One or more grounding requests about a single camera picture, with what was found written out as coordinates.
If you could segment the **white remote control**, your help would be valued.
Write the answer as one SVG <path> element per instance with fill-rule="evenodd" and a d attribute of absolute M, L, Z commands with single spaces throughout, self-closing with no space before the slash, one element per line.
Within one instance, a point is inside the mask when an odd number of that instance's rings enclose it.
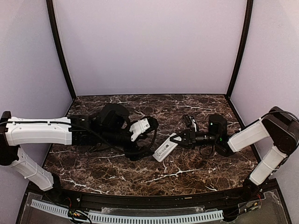
<path fill-rule="evenodd" d="M 176 142 L 170 141 L 170 137 L 175 134 L 176 133 L 172 133 L 152 155 L 158 162 L 162 162 L 178 145 Z"/>

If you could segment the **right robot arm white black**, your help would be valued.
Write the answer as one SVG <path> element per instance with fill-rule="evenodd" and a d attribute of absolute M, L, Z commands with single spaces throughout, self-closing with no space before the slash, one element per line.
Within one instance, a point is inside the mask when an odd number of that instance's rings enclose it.
<path fill-rule="evenodd" d="M 220 114 L 209 116 L 207 132 L 197 129 L 192 116 L 184 115 L 183 119 L 187 129 L 171 136 L 170 141 L 186 149 L 212 146 L 218 154 L 229 157 L 262 139 L 272 139 L 267 154 L 244 180 L 243 197 L 255 195 L 299 147 L 298 117 L 277 106 L 231 136 L 227 134 L 227 120 Z"/>

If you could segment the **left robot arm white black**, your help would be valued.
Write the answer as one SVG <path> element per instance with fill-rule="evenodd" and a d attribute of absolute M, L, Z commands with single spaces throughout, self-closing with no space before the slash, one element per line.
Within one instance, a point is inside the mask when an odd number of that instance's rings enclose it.
<path fill-rule="evenodd" d="M 131 161 L 153 155 L 151 145 L 138 146 L 138 140 L 157 133 L 158 121 L 145 116 L 131 121 L 127 108 L 109 103 L 90 116 L 72 115 L 56 119 L 21 119 L 10 111 L 0 118 L 0 164 L 10 166 L 25 179 L 33 182 L 54 202 L 62 202 L 58 175 L 48 172 L 31 159 L 21 148 L 24 144 L 60 144 L 66 146 L 96 146 L 122 151 Z"/>

